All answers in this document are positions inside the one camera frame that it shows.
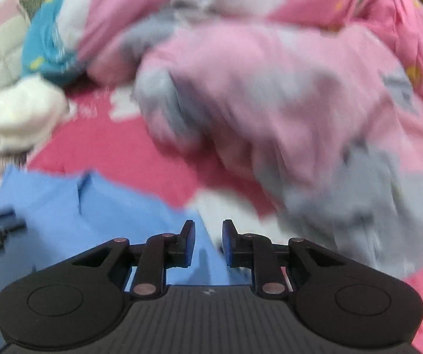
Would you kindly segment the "light blue t-shirt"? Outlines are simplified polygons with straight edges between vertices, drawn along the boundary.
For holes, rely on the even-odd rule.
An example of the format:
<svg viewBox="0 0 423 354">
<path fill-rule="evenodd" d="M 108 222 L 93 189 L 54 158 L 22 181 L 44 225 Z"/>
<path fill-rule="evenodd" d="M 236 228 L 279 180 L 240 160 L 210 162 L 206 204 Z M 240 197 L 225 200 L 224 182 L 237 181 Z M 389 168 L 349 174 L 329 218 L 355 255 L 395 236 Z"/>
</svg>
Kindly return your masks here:
<svg viewBox="0 0 423 354">
<path fill-rule="evenodd" d="M 195 210 L 170 207 L 98 173 L 60 176 L 10 167 L 0 187 L 0 211 L 7 209 L 26 221 L 27 231 L 10 237 L 0 253 L 0 291 L 108 240 L 125 237 L 141 244 L 153 235 L 179 232 L 187 220 L 195 222 L 196 233 L 191 267 L 168 270 L 168 284 L 249 282 L 238 269 L 227 266 Z M 0 347 L 3 344 L 0 333 Z"/>
</svg>

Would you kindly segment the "cream checkered knit sweater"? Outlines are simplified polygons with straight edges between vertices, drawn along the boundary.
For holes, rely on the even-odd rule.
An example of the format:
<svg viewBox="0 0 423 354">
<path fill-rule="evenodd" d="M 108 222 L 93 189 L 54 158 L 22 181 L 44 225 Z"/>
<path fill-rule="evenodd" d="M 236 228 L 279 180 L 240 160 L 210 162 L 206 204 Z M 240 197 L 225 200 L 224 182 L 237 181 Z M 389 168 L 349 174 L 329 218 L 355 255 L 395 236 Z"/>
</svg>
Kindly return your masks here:
<svg viewBox="0 0 423 354">
<path fill-rule="evenodd" d="M 40 75 L 0 90 L 0 167 L 44 142 L 68 110 L 64 91 Z"/>
</svg>

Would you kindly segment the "pink patterned quilt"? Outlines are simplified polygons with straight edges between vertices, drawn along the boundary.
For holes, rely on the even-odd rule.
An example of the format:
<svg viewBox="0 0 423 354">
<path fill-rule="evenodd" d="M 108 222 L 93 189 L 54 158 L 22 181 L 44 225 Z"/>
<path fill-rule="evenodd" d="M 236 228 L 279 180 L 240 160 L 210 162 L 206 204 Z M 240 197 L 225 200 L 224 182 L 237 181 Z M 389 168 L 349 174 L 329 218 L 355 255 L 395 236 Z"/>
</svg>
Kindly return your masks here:
<svg viewBox="0 0 423 354">
<path fill-rule="evenodd" d="M 22 72 L 129 82 L 158 144 L 211 143 L 303 235 L 423 268 L 420 0 L 45 0 Z"/>
</svg>

